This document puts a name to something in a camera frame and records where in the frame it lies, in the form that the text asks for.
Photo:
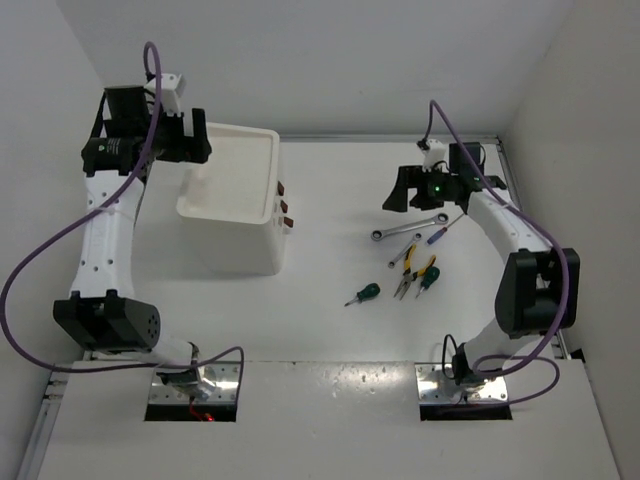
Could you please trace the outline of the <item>green stubby phillips screwdriver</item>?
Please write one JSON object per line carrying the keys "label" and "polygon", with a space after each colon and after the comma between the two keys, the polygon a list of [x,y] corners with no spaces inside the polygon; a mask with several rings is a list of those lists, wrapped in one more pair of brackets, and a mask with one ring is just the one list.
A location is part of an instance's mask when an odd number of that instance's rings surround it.
{"label": "green stubby phillips screwdriver", "polygon": [[344,306],[348,307],[356,303],[363,303],[365,301],[372,300],[380,294],[380,291],[381,289],[378,283],[370,283],[366,285],[362,290],[358,291],[355,294],[354,298],[347,301]]}

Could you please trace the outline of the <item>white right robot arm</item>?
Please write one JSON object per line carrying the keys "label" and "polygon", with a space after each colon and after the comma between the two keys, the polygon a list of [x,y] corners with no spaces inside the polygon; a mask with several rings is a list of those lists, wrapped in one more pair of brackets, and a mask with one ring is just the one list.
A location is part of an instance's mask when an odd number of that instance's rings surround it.
{"label": "white right robot arm", "polygon": [[506,362],[535,337],[540,345],[519,367],[531,363],[555,333],[571,327],[577,315],[580,257],[513,203],[504,181],[484,171],[479,143],[444,145],[420,140],[422,165],[399,167],[382,207],[406,212],[458,206],[491,241],[504,262],[494,300],[494,318],[452,358],[456,383],[509,373]]}

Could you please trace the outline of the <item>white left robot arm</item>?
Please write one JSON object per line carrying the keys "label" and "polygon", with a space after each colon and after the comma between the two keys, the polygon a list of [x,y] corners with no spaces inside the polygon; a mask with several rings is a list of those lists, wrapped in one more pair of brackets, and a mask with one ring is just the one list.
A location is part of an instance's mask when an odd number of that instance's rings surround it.
{"label": "white left robot arm", "polygon": [[186,134],[181,90],[170,80],[111,87],[110,110],[81,151],[87,211],[79,267],[68,298],[53,306],[56,323],[83,349],[153,365],[195,362],[193,343],[161,325],[158,309],[137,299],[132,280],[134,231],[151,165],[156,160],[203,164],[211,146],[203,110],[192,111]]}

